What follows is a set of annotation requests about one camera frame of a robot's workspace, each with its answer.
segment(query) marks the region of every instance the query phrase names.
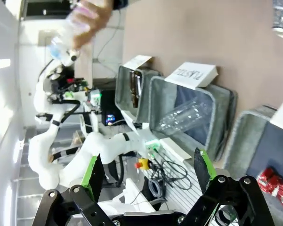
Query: plastic bottle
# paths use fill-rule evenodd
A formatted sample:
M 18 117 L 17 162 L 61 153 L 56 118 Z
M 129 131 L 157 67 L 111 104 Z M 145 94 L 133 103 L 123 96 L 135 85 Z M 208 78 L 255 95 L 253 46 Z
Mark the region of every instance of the plastic bottle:
M 199 127 L 210 122 L 212 108 L 197 99 L 187 101 L 166 114 L 158 124 L 157 131 L 168 136 Z
M 96 6 L 103 7 L 104 0 L 88 0 Z M 65 62 L 65 66 L 76 60 L 76 53 L 72 50 L 73 38 L 76 35 L 87 32 L 90 27 L 87 24 L 75 20 L 74 14 L 80 13 L 90 18 L 96 18 L 97 14 L 86 9 L 82 4 L 77 3 L 77 6 L 65 19 L 65 24 L 58 30 L 58 35 L 51 40 L 50 54 L 54 59 Z

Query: bolt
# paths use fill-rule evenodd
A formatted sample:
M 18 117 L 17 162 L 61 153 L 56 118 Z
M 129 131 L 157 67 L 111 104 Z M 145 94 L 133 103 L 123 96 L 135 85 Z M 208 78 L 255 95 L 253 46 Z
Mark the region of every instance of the bolt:
M 226 181 L 226 179 L 225 179 L 224 177 L 220 177 L 220 178 L 218 179 L 218 181 L 219 181 L 220 183 L 224 183 L 224 182 Z
M 184 216 L 180 216 L 177 220 L 178 224 L 181 224 L 181 222 L 184 220 Z
M 78 193 L 79 190 L 80 190 L 80 189 L 79 189 L 78 187 L 75 187 L 75 188 L 73 189 L 73 192 L 74 192 L 74 193 Z
M 118 220 L 114 220 L 113 223 L 114 223 L 116 226 L 121 226 L 121 223 L 120 223 Z
M 246 179 L 244 180 L 244 183 L 247 184 L 247 185 L 250 184 L 250 179 L 249 179 L 249 178 L 246 178 Z

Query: gray bin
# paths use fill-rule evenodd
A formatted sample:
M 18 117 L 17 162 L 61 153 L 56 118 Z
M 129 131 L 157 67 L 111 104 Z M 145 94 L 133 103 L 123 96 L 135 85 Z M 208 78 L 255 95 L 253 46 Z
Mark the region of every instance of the gray bin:
M 262 142 L 265 145 L 266 142 L 269 142 L 269 139 L 265 137 L 266 128 L 270 129 L 269 121 L 275 112 L 276 110 L 272 108 L 260 106 L 239 115 L 227 144 L 224 162 L 224 168 L 229 171 L 233 179 L 245 176 L 253 166 L 261 168 L 265 164 L 262 171 L 266 168 L 266 163 L 261 163 L 261 161 L 266 161 L 265 158 L 268 158 L 268 153 L 272 150 L 265 149 L 266 155 L 262 159 L 259 157 L 259 162 L 257 162 L 258 153 L 256 152 L 262 151 Z M 278 142 L 283 145 L 283 137 Z M 270 194 L 264 194 L 264 197 L 275 225 L 283 226 L 283 205 Z
M 142 74 L 141 97 L 138 102 L 138 108 L 133 107 L 130 91 L 130 69 L 120 66 L 116 81 L 115 105 L 119 110 L 129 111 L 136 117 L 136 123 L 148 122 L 149 107 L 149 85 L 151 78 L 162 76 L 158 71 L 148 68 L 137 69 Z
M 176 84 L 166 82 L 162 77 L 153 77 L 151 80 L 149 124 L 150 130 L 158 139 L 168 137 L 165 134 L 155 131 L 155 128 L 161 118 L 174 109 L 178 93 L 177 87 Z M 212 115 L 210 123 L 208 122 L 206 141 L 204 141 L 204 144 L 201 144 L 184 132 L 177 132 L 170 136 L 170 138 L 191 156 L 194 156 L 196 147 L 199 147 L 207 150 L 212 160 L 218 160 L 223 153 L 227 132 L 234 118 L 236 94 L 215 85 L 209 85 L 204 89 L 197 88 L 191 91 L 211 100 Z

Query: white wall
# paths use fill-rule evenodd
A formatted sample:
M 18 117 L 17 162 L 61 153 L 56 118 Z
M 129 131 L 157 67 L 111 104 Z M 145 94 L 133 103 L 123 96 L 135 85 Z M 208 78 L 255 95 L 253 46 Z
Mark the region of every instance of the white wall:
M 91 70 L 93 71 L 93 78 L 114 78 L 118 72 L 118 67 L 122 60 L 124 19 L 125 9 L 121 10 L 121 16 L 118 11 L 114 11 L 107 28 L 102 30 L 93 40 L 93 53 L 91 53 L 91 55 L 93 55 L 93 58 L 96 58 L 101 48 L 113 36 L 115 28 L 120 28 L 98 57 L 102 65 L 100 63 L 94 63 L 92 66 L 91 64 L 90 67 L 92 67 Z M 21 22 L 19 38 L 19 76 L 25 126 L 36 125 L 38 128 L 40 127 L 34 120 L 36 111 L 32 104 L 33 96 L 37 77 L 42 68 L 51 59 L 48 47 L 38 46 L 39 31 L 56 30 L 63 23 L 64 20 L 28 20 Z M 70 117 L 67 121 L 79 122 L 77 116 Z
M 17 31 L 18 22 L 0 0 L 0 59 L 10 59 L 10 66 L 0 69 L 0 226 L 15 225 L 16 188 L 12 181 L 18 162 L 14 162 L 13 155 L 16 142 L 23 139 L 16 74 Z M 6 193 L 8 188 L 11 188 L 10 196 Z

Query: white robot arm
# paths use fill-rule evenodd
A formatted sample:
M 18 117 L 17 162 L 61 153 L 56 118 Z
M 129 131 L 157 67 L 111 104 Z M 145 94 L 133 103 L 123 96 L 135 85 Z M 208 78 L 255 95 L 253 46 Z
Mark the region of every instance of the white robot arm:
M 72 93 L 71 99 L 61 99 L 46 89 L 50 78 L 43 75 L 36 85 L 34 106 L 39 113 L 52 115 L 49 129 L 30 140 L 28 162 L 33 171 L 38 173 L 40 185 L 46 189 L 55 189 L 59 184 L 68 187 L 70 183 L 82 178 L 94 155 L 101 154 L 103 164 L 112 162 L 118 155 L 142 148 L 139 136 L 135 132 L 117 134 L 111 139 L 99 132 L 91 132 L 86 137 L 81 149 L 65 167 L 49 162 L 49 150 L 54 142 L 59 126 L 64 122 L 68 104 L 76 107 L 88 100 L 87 91 Z

